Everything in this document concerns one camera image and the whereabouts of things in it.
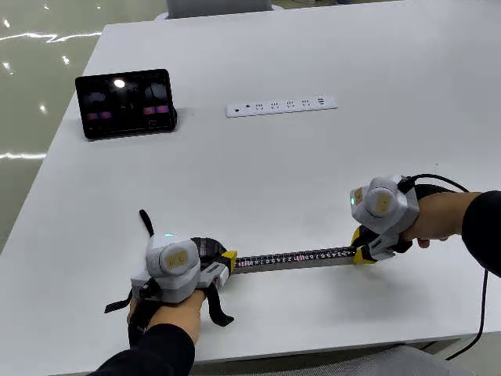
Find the gray chair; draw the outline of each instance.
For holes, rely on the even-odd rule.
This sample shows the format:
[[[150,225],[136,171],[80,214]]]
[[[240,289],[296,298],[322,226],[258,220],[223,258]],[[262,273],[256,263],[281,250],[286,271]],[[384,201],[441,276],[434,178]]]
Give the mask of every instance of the gray chair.
[[[168,13],[160,14],[155,20],[281,9],[272,5],[271,0],[167,0],[167,7]]]

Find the power strip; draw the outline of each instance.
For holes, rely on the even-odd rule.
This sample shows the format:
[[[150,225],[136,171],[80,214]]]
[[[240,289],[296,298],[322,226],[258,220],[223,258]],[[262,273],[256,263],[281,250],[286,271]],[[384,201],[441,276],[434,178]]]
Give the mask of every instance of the power strip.
[[[226,106],[226,117],[282,114],[285,112],[317,111],[337,108],[332,96],[312,96],[300,99],[277,99],[229,104]]]

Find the black strap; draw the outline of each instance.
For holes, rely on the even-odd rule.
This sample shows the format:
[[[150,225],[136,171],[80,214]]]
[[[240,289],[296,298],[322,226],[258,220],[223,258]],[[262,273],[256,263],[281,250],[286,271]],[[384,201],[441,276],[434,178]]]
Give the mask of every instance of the black strap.
[[[207,302],[209,303],[209,316],[214,324],[217,324],[220,327],[225,327],[235,320],[233,317],[222,312],[221,302],[219,301],[219,293],[215,284],[211,284],[202,291],[205,296],[207,296]]]
[[[142,222],[144,223],[144,226],[148,230],[148,234],[150,235],[150,237],[152,237],[154,235],[154,231],[153,231],[153,224],[151,223],[150,216],[148,215],[148,213],[146,213],[146,211],[144,209],[141,209],[139,211],[139,216],[141,217]]]
[[[129,291],[128,297],[125,300],[120,300],[119,302],[110,303],[109,305],[107,305],[104,309],[104,313],[110,313],[118,309],[125,308],[131,302],[131,299],[132,299],[132,290]]]
[[[161,306],[164,306],[164,303],[144,299],[138,301],[128,325],[128,343],[131,347],[138,344],[151,318]]]

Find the sleeve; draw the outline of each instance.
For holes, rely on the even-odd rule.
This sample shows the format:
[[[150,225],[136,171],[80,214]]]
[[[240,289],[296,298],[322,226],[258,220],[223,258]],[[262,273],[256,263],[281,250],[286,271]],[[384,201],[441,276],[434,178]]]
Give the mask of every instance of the sleeve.
[[[495,235],[501,230],[501,192],[481,194],[471,201],[463,217],[462,236],[471,255],[489,272],[501,277],[501,247]]]
[[[119,352],[89,376],[183,376],[195,359],[195,345],[183,329],[171,324],[155,325],[138,345]]]

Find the hand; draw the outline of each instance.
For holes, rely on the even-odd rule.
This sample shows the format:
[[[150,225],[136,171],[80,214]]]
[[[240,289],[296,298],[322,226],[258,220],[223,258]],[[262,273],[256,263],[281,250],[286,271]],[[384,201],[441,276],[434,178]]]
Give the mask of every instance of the hand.
[[[471,201],[480,193],[436,193],[419,201],[420,214],[401,234],[404,240],[417,239],[422,248],[430,246],[430,239],[446,240],[460,235],[463,217]]]
[[[163,305],[153,315],[148,324],[148,329],[158,324],[172,324],[183,329],[196,343],[200,332],[200,309],[205,300],[205,294],[195,290],[186,300],[176,305]],[[131,300],[131,308],[127,317],[129,322],[136,305],[136,300]]]

